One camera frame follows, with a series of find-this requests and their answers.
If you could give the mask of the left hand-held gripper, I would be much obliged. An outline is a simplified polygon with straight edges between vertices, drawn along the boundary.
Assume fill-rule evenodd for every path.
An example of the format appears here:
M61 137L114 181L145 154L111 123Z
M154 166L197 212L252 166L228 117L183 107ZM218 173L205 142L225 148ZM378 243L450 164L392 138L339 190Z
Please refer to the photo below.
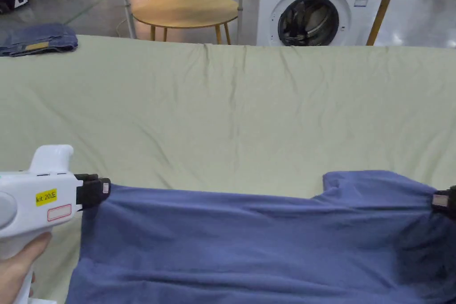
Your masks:
M44 232L73 219L78 211L107 200L109 178L73 174L70 145L39 147L29 169L0 174L0 259L14 257Z

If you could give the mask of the person's left hand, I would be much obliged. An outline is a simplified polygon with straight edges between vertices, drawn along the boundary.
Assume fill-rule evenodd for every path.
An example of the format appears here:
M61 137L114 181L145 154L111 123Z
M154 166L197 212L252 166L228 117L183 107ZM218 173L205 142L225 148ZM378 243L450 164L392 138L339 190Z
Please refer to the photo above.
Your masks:
M0 262L0 302L13 304L32 264L45 251L52 234L45 232L28 243L12 258Z

